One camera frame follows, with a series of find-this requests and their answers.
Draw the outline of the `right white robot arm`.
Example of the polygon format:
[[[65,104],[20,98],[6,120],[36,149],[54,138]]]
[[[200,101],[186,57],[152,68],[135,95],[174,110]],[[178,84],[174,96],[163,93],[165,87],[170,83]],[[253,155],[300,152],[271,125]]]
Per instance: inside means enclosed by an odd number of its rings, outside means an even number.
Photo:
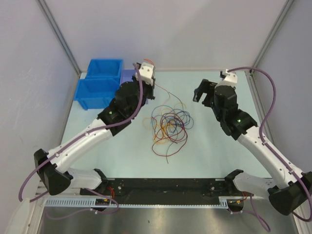
[[[290,215],[312,195],[312,174],[303,172],[265,137],[260,135],[257,122],[239,109],[235,88],[203,79],[194,90],[194,102],[210,107],[223,132],[238,141],[267,170],[271,178],[252,176],[243,170],[227,175],[225,191],[229,195],[249,192],[266,198],[282,215]]]

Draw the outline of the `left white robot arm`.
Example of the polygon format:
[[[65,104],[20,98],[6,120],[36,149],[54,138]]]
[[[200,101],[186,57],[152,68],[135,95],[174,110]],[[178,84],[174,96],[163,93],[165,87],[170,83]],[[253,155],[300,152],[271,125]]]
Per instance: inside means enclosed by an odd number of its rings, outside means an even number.
[[[90,171],[73,169],[73,163],[102,141],[106,141],[131,124],[147,99],[154,99],[155,78],[123,83],[110,104],[97,118],[77,136],[49,150],[39,149],[34,154],[37,174],[48,194],[58,195],[69,188],[90,189],[97,195],[108,189],[104,173],[99,169]]]

